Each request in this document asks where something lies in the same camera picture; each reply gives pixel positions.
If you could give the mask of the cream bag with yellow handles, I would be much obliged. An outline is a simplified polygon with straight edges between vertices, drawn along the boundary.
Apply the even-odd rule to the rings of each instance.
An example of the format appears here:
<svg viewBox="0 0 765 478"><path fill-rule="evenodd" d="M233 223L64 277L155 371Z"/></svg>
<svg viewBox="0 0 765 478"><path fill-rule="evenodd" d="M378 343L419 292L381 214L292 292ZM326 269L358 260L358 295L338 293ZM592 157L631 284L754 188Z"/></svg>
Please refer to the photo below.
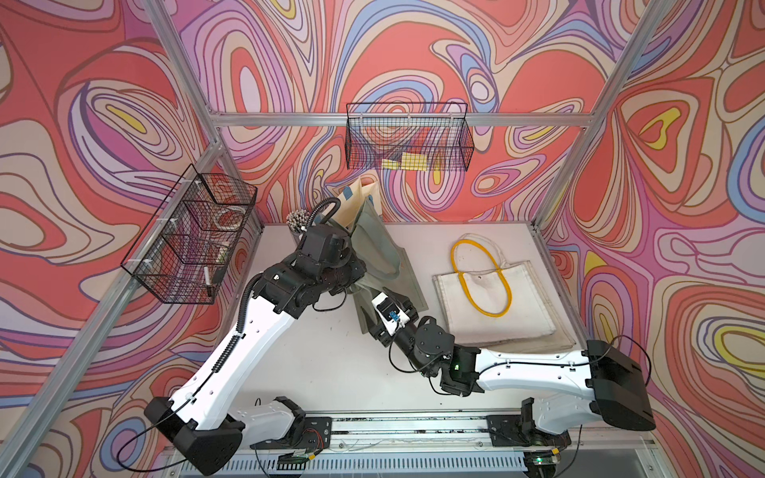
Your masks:
<svg viewBox="0 0 765 478"><path fill-rule="evenodd" d="M488 348L547 339L555 310L530 263L510 263L492 240L467 233L449 253L451 271L433 277L446 328L458 344Z"/></svg>

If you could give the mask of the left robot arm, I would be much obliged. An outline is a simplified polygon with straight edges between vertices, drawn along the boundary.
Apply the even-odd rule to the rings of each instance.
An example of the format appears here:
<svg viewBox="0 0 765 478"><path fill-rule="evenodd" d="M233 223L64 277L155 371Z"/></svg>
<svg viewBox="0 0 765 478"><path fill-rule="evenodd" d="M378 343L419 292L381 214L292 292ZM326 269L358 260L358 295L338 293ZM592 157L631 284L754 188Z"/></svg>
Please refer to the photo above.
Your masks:
<svg viewBox="0 0 765 478"><path fill-rule="evenodd" d="M305 414L289 398L260 406L232 404L269 348L306 309L325 293L345 292L365 273L365 263L354 254L331 264L293 253L253 277L225 340L177 392L154 398L145 416L204 476L221 470L243 446L299 440L297 426Z"/></svg>

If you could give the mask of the green canvas bag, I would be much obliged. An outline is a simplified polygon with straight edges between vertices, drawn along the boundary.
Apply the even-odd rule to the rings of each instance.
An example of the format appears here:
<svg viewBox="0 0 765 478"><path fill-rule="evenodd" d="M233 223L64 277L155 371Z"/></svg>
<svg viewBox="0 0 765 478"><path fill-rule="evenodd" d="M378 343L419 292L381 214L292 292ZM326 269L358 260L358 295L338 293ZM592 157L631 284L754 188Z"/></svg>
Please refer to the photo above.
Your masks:
<svg viewBox="0 0 765 478"><path fill-rule="evenodd" d="M372 300L384 289L408 297L418 312L430 308L406 250L394 242L370 198L357 214L351 239L367 269L365 276L350 288L363 335L377 323Z"/></svg>

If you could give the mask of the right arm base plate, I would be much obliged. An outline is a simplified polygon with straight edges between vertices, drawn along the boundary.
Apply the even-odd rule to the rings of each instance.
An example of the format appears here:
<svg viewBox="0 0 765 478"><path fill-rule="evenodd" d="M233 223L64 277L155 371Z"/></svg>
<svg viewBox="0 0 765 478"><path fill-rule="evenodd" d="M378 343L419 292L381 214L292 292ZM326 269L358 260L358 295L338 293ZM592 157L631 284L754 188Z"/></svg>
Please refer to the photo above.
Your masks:
<svg viewBox="0 0 765 478"><path fill-rule="evenodd" d="M557 447L567 448L571 443L569 432L550 434L537 430L531 420L520 414L493 414L486 416L487 433L495 447Z"/></svg>

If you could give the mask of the cream canvas bag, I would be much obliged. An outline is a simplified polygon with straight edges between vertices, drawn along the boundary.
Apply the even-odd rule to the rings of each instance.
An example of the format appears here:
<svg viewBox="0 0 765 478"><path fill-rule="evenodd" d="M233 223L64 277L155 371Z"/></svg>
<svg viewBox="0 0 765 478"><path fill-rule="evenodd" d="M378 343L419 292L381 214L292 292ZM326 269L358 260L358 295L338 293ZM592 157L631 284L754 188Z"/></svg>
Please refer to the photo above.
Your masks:
<svg viewBox="0 0 765 478"><path fill-rule="evenodd" d="M470 272L468 292L474 317L461 334L464 344L506 353L553 353L570 350L569 334L550 295L529 260L510 262L499 246L477 234L466 235L483 246L498 270Z"/></svg>

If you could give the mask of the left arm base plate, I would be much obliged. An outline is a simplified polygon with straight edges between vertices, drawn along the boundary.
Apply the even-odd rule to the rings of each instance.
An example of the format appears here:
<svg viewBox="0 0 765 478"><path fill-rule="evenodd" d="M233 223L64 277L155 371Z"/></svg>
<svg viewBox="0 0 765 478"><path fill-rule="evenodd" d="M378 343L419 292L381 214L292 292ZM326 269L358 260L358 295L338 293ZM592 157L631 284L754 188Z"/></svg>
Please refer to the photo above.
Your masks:
<svg viewBox="0 0 765 478"><path fill-rule="evenodd" d="M330 416L312 416L297 419L283 438L264 440L252 444L257 450L324 450L330 447L332 440L333 418Z"/></svg>

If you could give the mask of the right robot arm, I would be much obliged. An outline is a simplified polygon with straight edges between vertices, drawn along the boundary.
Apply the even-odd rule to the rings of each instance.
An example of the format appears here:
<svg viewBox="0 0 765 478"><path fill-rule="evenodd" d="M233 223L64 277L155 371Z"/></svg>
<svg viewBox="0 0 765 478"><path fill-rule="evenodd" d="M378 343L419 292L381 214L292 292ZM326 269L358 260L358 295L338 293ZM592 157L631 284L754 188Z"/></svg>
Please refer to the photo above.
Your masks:
<svg viewBox="0 0 765 478"><path fill-rule="evenodd" d="M521 404L518 428L525 439L562 435L595 421L622 430L655 430L643 369L612 343L589 340L582 350L531 355L462 346L435 318L420 318L390 299L366 308L362 321L373 339L404 354L408 374L423 376L441 396L547 392L547 398Z"/></svg>

